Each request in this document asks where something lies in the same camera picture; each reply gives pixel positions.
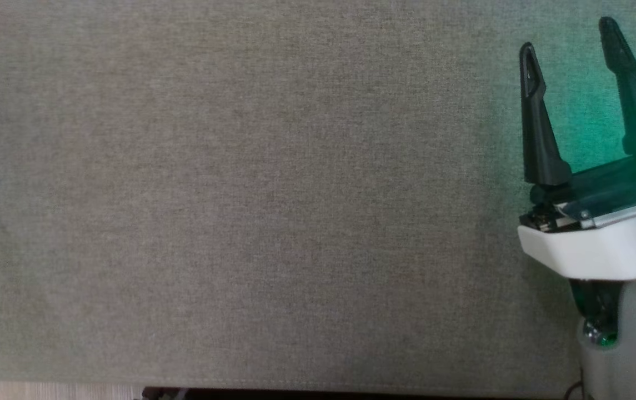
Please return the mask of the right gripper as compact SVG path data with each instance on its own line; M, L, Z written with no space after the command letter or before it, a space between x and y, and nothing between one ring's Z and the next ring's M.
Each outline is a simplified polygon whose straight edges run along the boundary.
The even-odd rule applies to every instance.
M617 81L625 134L636 157L636 58L617 21L599 20L607 68ZM636 279L636 161L618 161L572 176L559 153L544 96L547 86L534 46L520 48L524 180L533 184L533 210L521 216L525 254L568 279Z

